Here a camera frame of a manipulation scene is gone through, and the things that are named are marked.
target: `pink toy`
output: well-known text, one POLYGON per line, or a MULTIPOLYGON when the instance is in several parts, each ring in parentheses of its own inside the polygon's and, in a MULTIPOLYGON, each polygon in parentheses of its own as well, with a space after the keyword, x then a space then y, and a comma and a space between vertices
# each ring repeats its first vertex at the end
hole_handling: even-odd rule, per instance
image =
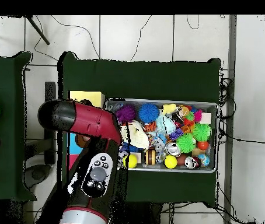
POLYGON ((135 118, 135 108, 131 105, 123 106, 116 111, 119 122, 131 122, 135 118))
POLYGON ((202 110, 201 110, 201 109, 198 109, 198 110, 194 113, 194 116, 195 116, 195 122, 200 122, 201 119, 202 119, 202 110))

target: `white wall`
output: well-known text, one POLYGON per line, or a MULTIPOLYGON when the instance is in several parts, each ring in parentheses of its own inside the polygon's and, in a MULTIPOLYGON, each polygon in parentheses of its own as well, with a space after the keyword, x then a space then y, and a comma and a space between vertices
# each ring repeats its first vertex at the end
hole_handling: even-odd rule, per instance
MULTIPOLYGON (((238 15, 234 137, 265 142, 264 16, 238 15)), ((265 145, 233 142, 232 204, 241 220, 265 224, 265 145)))

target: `yellow ball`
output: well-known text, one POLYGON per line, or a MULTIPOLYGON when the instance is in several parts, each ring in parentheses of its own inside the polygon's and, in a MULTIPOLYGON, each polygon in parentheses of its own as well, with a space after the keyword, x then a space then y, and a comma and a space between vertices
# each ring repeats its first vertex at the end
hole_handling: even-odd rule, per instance
MULTIPOLYGON (((123 158, 123 165, 126 167, 126 158, 128 158, 128 155, 125 155, 125 157, 123 158)), ((129 169, 133 169, 138 162, 138 158, 135 155, 130 155, 129 161, 128 161, 128 168, 129 169)))
POLYGON ((175 156, 167 155, 165 158, 165 166, 168 169, 173 169, 177 165, 177 159, 175 156))

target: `black stand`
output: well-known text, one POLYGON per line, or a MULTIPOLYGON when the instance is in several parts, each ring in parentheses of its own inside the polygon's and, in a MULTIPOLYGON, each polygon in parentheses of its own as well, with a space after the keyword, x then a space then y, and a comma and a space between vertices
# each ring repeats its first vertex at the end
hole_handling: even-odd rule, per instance
POLYGON ((32 24, 32 26, 35 28, 35 30, 38 32, 38 34, 41 36, 41 38, 44 40, 44 42, 49 45, 50 42, 46 39, 46 37, 44 36, 44 34, 41 32, 41 30, 39 29, 39 27, 36 25, 36 23, 33 21, 33 16, 10 16, 9 17, 15 17, 15 18, 21 18, 21 17, 25 17, 27 18, 27 20, 32 24))

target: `green tablecloth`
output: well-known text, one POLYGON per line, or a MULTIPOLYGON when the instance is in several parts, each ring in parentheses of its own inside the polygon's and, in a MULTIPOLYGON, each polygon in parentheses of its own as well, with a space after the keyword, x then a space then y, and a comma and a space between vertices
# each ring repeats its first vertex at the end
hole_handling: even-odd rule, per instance
MULTIPOLYGON (((78 60, 72 52, 65 52, 58 63, 58 75, 65 99, 68 91, 83 90, 100 91, 106 98, 218 103, 220 66, 219 59, 208 62, 90 61, 78 60)), ((64 135, 64 154, 67 153, 66 139, 64 135)), ((129 171, 127 201, 204 201, 214 206, 215 182, 216 172, 129 171)))
POLYGON ((0 199, 35 200, 23 185, 25 110, 23 70, 31 53, 0 57, 0 199))

